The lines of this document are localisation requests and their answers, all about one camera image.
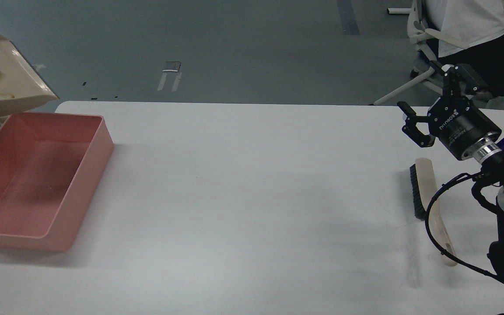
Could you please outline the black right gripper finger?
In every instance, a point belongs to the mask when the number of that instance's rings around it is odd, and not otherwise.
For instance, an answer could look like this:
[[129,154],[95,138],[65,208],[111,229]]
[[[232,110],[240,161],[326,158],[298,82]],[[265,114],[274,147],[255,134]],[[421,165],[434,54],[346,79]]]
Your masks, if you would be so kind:
[[489,85],[469,64],[446,64],[442,66],[441,71],[443,96],[468,96],[479,101],[489,100]]
[[397,106],[404,113],[405,120],[402,126],[402,132],[406,134],[419,147],[431,147],[434,145],[436,137],[432,134],[424,134],[418,127],[418,123],[429,124],[430,116],[419,116],[416,111],[408,105],[407,102],[399,101]]

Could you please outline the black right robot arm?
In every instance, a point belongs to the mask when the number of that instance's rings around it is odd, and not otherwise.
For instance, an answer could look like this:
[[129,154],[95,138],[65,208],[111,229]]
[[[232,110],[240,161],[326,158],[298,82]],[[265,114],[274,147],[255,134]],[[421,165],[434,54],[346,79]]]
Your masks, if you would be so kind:
[[[430,70],[442,74],[442,96],[424,116],[417,115],[406,102],[398,102],[405,115],[402,131],[420,147],[431,147],[440,140],[457,160],[476,160],[480,171],[459,174],[438,187],[431,161],[417,159],[409,169],[415,217],[425,223],[430,241],[448,263],[460,264],[504,284],[504,137],[501,129],[469,98],[488,86],[467,64],[441,66],[433,61]],[[473,181],[472,197],[496,216],[497,240],[490,244],[487,254],[494,273],[456,257],[440,216],[439,197],[468,180]]]

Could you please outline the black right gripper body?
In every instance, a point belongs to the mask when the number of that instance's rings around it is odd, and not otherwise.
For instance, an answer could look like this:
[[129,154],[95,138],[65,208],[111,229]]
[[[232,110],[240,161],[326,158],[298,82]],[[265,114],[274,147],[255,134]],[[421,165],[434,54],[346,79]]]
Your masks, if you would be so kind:
[[501,135],[501,129],[465,96],[438,98],[427,116],[430,134],[457,160],[470,159],[470,148],[480,140],[496,141]]

